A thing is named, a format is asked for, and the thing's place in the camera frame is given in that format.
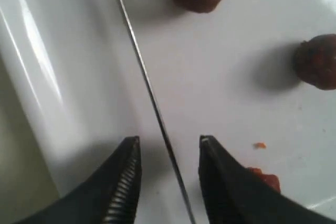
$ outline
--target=thin metal rod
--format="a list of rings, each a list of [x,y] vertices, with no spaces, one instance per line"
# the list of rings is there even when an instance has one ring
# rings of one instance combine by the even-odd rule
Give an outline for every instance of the thin metal rod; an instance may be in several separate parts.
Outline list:
[[[137,56],[136,58],[138,60],[139,66],[141,68],[142,76],[143,76],[143,79],[145,81],[145,84],[146,84],[146,87],[147,87],[147,90],[148,90],[148,93],[149,93],[149,96],[150,96],[150,99],[151,99],[151,102],[152,102],[152,105],[153,105],[153,108],[154,108],[154,111],[155,111],[156,119],[158,120],[157,122],[159,123],[159,126],[160,126],[160,130],[161,130],[162,137],[163,137],[164,143],[166,145],[166,148],[167,148],[167,151],[168,151],[168,154],[169,154],[169,158],[172,162],[173,169],[175,171],[177,182],[180,186],[180,190],[181,190],[181,193],[182,193],[182,196],[183,196],[185,206],[187,208],[187,212],[188,212],[190,221],[191,221],[192,224],[196,224],[195,217],[194,217],[192,209],[191,209],[191,204],[190,204],[190,200],[189,200],[189,197],[188,197],[188,193],[185,189],[183,178],[182,178],[179,166],[178,166],[177,161],[176,161],[176,157],[175,157],[175,154],[174,154],[174,151],[173,151],[173,147],[172,147],[172,144],[170,142],[170,138],[168,136],[168,133],[167,133],[167,130],[166,130],[163,118],[162,118],[162,114],[161,114],[160,109],[159,109],[158,102],[157,102],[157,100],[155,98],[155,95],[154,95],[154,91],[153,91],[153,88],[152,88],[152,85],[151,85],[151,82],[150,82],[150,78],[149,78],[147,70],[146,70],[145,63],[144,63],[144,61],[142,59],[142,56],[141,56],[141,53],[140,53],[140,48],[139,48],[137,39],[136,39],[134,31],[133,31],[131,21],[128,17],[126,7],[124,5],[123,0],[118,0],[118,4],[119,4],[119,7],[120,7],[120,11],[122,13],[124,22],[126,23],[127,28],[128,28],[128,33],[129,33],[129,36],[130,36],[131,41],[132,41],[132,46],[133,46],[133,49],[134,49],[135,54]]]

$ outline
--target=white tray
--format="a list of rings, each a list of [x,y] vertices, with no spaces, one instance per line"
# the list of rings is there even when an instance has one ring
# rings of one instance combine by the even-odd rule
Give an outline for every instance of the white tray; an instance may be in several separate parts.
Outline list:
[[[336,32],[336,0],[223,0],[207,15],[124,1],[197,222],[207,223],[200,134],[336,218],[336,93],[298,84],[289,68],[298,43]],[[188,223],[116,0],[0,0],[0,17],[0,52],[61,195],[137,134],[137,223]]]

